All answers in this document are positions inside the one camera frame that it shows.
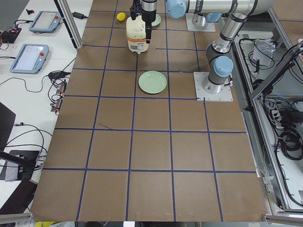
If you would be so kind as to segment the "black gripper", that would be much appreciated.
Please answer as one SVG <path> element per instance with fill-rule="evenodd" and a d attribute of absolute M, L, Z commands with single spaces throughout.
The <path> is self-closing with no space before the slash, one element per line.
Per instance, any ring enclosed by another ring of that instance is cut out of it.
<path fill-rule="evenodd" d="M 130 7 L 130 16 L 132 20 L 135 20 L 138 16 L 142 14 L 142 20 L 145 22 L 145 33 L 146 33 L 146 43 L 149 44 L 152 35 L 152 22 L 155 21 L 157 10 L 156 0 L 142 0 L 140 6 Z"/>

